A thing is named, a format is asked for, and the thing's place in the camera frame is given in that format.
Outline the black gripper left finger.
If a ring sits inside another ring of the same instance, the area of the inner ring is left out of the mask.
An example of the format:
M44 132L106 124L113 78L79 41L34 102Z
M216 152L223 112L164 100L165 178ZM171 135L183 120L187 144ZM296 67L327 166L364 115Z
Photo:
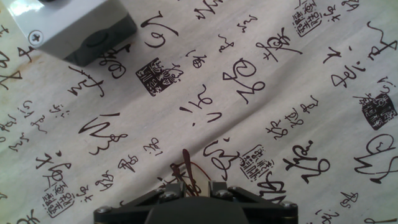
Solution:
M94 211L95 224L145 223L149 212L156 206L185 197L184 182L167 184L119 207L102 206Z

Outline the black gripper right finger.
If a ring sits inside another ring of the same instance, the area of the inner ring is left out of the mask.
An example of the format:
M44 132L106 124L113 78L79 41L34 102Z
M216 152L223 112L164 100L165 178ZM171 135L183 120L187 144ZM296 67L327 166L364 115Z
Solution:
M208 188L209 214L215 223L298 223L296 203L272 203L241 187L228 187L226 182L211 181Z

